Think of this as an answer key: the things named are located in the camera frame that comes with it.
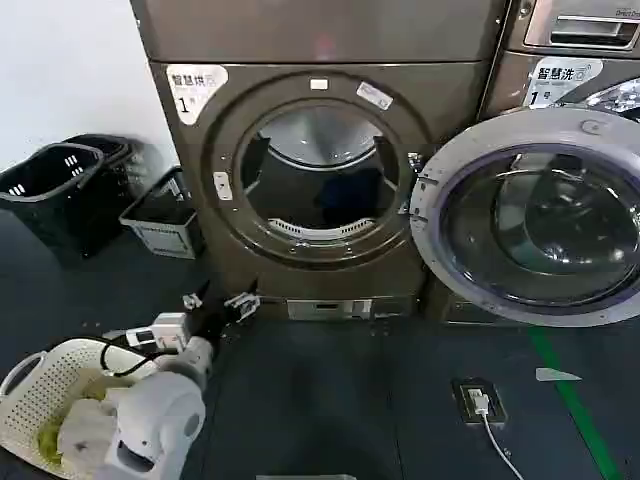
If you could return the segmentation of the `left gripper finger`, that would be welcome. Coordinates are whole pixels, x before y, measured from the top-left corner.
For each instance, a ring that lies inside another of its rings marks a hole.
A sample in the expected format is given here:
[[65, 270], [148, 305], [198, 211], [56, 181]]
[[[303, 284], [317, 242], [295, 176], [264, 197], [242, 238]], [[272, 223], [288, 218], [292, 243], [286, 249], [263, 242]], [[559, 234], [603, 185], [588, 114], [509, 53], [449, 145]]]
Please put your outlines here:
[[210, 281], [206, 280], [200, 285], [195, 292], [188, 293], [182, 296], [183, 306], [186, 311], [194, 311], [203, 306], [206, 299], [207, 292], [210, 287]]
[[224, 311], [229, 321], [244, 321], [252, 316], [261, 305], [258, 279], [254, 279], [248, 289], [224, 301]]

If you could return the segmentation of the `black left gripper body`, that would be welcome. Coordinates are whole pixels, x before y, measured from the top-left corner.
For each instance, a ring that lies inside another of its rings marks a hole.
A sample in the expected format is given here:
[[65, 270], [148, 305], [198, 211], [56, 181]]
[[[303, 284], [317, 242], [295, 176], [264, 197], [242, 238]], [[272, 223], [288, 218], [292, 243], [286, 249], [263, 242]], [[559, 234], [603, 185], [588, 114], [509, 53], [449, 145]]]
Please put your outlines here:
[[193, 299], [191, 335], [200, 337], [211, 345], [218, 345], [223, 330], [234, 318], [231, 299], [197, 294], [193, 295]]

